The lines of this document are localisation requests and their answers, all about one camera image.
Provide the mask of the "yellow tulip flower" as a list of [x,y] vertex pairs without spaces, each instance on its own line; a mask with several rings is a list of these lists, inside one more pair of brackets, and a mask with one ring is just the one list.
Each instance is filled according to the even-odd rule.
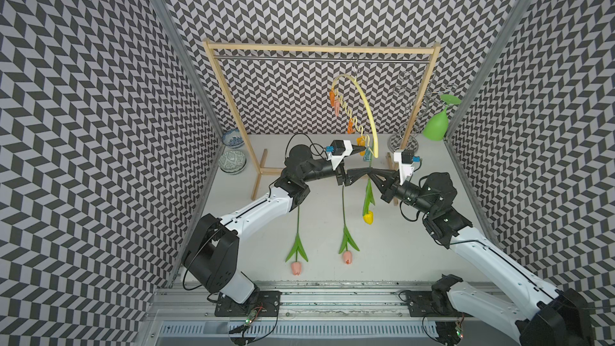
[[371,207],[375,204],[376,202],[373,195],[373,182],[371,181],[371,178],[368,177],[367,185],[365,188],[365,199],[363,204],[363,220],[368,225],[373,224],[374,214],[371,210]]

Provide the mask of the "pink tulip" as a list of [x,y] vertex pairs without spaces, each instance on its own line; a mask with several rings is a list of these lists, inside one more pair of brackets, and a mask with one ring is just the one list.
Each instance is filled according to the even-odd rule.
[[341,241],[339,254],[341,254],[342,259],[345,264],[350,265],[353,261],[353,252],[360,252],[360,248],[355,242],[354,238],[352,238],[352,234],[349,231],[349,227],[347,224],[347,215],[346,215],[346,203],[345,203],[345,187],[342,187],[341,192],[341,206],[342,206],[342,218],[343,218],[343,238]]
[[296,234],[291,250],[286,256],[285,262],[290,264],[291,273],[294,276],[300,276],[303,270],[300,258],[302,258],[304,262],[309,262],[309,258],[304,249],[300,236],[300,207],[296,208],[296,211]]

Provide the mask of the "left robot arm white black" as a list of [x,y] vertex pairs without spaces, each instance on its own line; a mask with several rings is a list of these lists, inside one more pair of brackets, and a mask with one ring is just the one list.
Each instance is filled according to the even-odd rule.
[[344,159],[365,150],[337,139],[324,148],[325,157],[316,158],[307,145],[293,147],[280,177],[264,196],[225,216],[200,218],[182,258],[185,274],[195,277],[210,293],[220,292],[237,304],[249,301],[257,287],[237,270],[240,241],[298,208],[310,193],[309,181],[334,177],[339,185],[344,184]]

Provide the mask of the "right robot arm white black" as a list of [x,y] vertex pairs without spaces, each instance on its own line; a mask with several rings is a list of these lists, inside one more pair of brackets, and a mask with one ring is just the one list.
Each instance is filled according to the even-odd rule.
[[521,266],[487,239],[453,207],[456,188],[447,172],[434,172],[421,185],[400,181],[394,170],[357,168],[337,176],[350,186],[368,176],[382,200],[397,198],[424,213],[422,223],[440,246],[467,260],[507,298],[473,288],[453,275],[440,279],[443,301],[508,335],[520,345],[592,345],[595,341],[590,308],[572,288],[562,290]]

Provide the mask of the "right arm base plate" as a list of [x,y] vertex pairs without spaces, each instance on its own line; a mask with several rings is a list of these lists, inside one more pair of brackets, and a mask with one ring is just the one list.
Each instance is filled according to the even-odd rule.
[[397,296],[407,306],[412,318],[461,318],[468,316],[468,314],[456,310],[445,293],[402,290],[398,292]]

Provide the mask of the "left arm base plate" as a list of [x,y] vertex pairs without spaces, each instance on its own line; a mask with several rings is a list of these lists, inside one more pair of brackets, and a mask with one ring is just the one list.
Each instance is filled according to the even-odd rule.
[[216,317],[243,317],[246,319],[256,309],[258,318],[278,317],[281,303],[281,291],[257,291],[251,294],[243,304],[238,304],[229,296],[222,295],[216,302]]

